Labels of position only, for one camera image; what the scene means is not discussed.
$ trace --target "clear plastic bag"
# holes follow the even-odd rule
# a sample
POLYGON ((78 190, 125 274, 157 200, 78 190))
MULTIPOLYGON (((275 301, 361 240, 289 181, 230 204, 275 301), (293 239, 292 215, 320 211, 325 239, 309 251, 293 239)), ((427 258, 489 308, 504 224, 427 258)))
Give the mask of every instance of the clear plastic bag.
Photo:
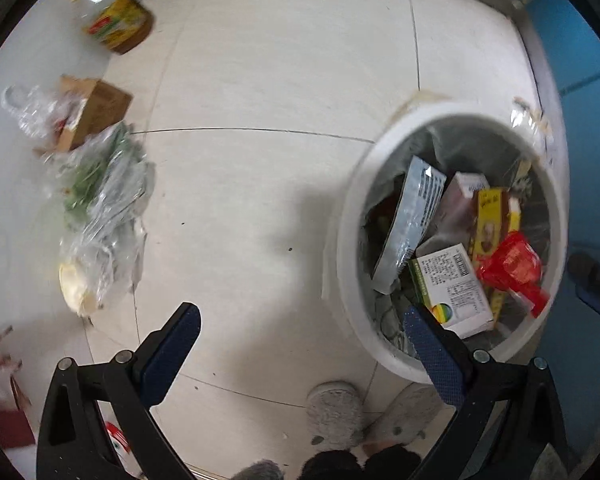
POLYGON ((12 85, 2 92, 1 104, 18 121, 27 137, 53 146, 64 125, 71 123, 79 113, 82 100, 71 92, 47 92, 39 86, 12 85))
POLYGON ((536 153, 545 158, 549 165, 554 163, 554 134, 542 110, 532 110, 524 99, 513 99, 511 126, 523 134, 533 144, 536 153))
POLYGON ((65 196, 61 288, 69 307, 88 316, 134 284, 145 238, 140 217, 155 170, 124 123, 50 162, 65 196))

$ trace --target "screw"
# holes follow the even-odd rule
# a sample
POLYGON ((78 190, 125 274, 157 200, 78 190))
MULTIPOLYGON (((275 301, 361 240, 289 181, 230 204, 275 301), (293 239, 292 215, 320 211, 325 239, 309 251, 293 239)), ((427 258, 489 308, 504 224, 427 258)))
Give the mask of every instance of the screw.
POLYGON ((491 356, 486 350, 476 350, 474 352, 474 359, 479 363, 488 363, 491 356))
POLYGON ((541 357, 534 357, 534 366, 538 370, 545 370, 547 367, 546 361, 541 357))
POLYGON ((121 350, 116 354, 116 362, 123 365, 124 363, 131 361, 133 356, 134 353, 131 350, 121 350))
POLYGON ((74 364, 73 359, 71 359, 70 357, 63 357, 58 361, 58 369, 62 371, 68 370, 72 364, 74 364))

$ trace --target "plastic bottle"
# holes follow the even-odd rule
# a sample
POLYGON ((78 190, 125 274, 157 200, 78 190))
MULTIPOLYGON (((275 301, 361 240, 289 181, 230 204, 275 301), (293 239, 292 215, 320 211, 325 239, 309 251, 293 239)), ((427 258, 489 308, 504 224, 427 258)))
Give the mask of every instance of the plastic bottle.
POLYGON ((84 32, 124 54, 149 35, 154 16, 136 0, 71 0, 84 32))

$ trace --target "trash bag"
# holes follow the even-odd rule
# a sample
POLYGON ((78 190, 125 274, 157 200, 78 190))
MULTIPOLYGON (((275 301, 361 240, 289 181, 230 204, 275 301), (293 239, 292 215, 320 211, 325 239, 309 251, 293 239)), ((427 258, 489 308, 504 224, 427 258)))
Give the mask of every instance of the trash bag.
POLYGON ((64 196, 62 293, 72 310, 88 316, 119 301, 139 279, 141 215, 154 189, 154 165, 122 122, 49 163, 64 196))
POLYGON ((66 124, 80 116, 86 100, 74 92, 46 92, 39 86, 25 88, 12 85, 2 92, 2 108, 17 121, 31 139, 41 140, 44 147, 56 144, 66 124))

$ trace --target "red plastic packaging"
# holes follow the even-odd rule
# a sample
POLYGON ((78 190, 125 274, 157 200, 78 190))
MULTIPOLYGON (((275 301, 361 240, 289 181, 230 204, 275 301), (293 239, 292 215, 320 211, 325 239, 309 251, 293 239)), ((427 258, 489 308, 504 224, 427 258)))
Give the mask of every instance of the red plastic packaging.
POLYGON ((542 261, 519 231, 504 238, 478 267, 476 275, 485 285, 521 296, 533 317, 538 317, 549 301, 549 295, 537 285, 542 277, 542 261))

